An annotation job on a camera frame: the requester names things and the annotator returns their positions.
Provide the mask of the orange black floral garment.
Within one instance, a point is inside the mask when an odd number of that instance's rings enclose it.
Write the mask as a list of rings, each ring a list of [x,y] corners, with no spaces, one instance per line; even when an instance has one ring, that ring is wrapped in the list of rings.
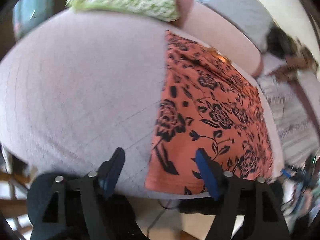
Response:
[[[213,48],[165,33],[165,79],[145,187],[170,194],[206,191],[195,154],[242,179],[273,176],[273,152],[256,86]]]

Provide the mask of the striped grey white cloth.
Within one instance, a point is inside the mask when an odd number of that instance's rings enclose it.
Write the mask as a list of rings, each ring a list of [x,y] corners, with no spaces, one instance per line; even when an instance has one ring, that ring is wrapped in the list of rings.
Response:
[[[284,161],[299,165],[319,148],[316,127],[293,87],[287,82],[277,82],[273,76],[257,79],[270,106]]]

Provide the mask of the brown patterned cloth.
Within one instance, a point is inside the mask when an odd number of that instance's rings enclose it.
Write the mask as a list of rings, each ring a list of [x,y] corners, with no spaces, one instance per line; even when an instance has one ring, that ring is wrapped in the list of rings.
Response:
[[[286,63],[271,71],[268,76],[274,76],[278,82],[289,82],[298,79],[299,73],[310,72],[317,76],[319,65],[311,51],[300,42],[294,41],[293,55],[286,55]]]

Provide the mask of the dark furry item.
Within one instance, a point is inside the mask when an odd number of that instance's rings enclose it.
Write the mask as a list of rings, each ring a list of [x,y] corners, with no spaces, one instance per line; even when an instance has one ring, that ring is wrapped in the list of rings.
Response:
[[[285,56],[293,56],[297,52],[295,40],[282,29],[273,26],[267,37],[267,51],[279,59]]]

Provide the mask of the pink bolster cushion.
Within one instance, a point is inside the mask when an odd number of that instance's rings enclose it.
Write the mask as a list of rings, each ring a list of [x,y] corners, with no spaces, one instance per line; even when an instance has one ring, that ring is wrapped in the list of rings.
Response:
[[[233,24],[195,0],[176,0],[180,17],[172,25],[215,48],[249,75],[263,70],[258,48]]]

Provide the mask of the light grey pillow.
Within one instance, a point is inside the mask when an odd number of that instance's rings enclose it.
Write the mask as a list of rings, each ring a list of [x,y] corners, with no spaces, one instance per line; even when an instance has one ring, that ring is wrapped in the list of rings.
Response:
[[[198,0],[236,26],[261,53],[274,21],[258,0]]]

